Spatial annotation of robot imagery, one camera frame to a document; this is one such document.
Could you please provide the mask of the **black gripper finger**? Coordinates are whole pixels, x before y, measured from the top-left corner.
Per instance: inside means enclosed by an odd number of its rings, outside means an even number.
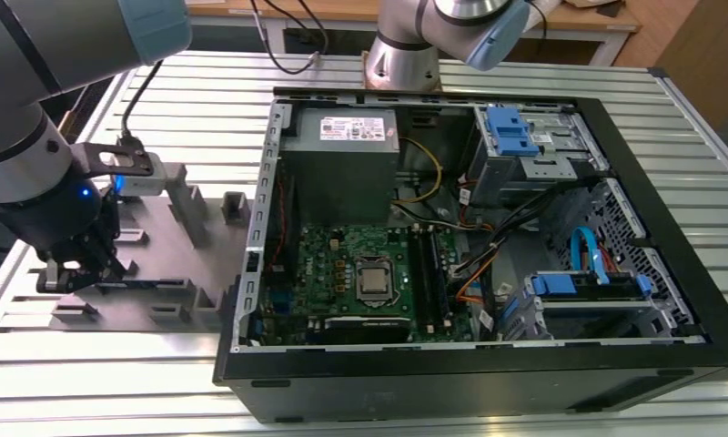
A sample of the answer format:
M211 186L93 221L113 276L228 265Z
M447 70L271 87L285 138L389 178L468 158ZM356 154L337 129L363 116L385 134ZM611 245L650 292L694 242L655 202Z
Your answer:
M37 292L76 292L94 284L94 274L84 269L68 269L61 263L50 260L40 271Z
M116 247L94 246L86 249L86 270L96 282L120 281L125 277L126 268L116 255Z

